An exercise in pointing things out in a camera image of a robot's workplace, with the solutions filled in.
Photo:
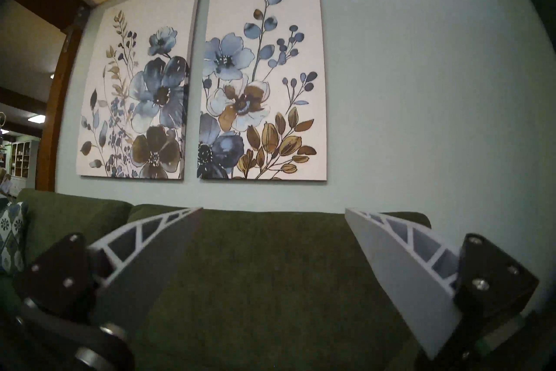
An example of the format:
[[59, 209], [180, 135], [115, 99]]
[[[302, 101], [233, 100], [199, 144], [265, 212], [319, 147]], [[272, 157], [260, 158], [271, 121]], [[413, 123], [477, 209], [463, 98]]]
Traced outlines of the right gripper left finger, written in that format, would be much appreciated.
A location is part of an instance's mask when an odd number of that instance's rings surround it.
[[72, 232], [17, 275], [24, 303], [58, 318], [139, 329], [177, 271], [203, 209], [166, 212], [123, 225], [90, 245]]

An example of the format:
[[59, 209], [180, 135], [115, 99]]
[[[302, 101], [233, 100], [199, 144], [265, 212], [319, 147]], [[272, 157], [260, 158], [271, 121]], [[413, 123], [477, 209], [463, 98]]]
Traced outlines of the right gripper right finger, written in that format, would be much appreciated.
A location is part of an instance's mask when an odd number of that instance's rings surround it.
[[485, 236], [457, 248], [431, 228], [346, 208], [374, 276], [420, 345], [417, 360], [478, 360], [477, 343], [520, 314], [539, 279]]

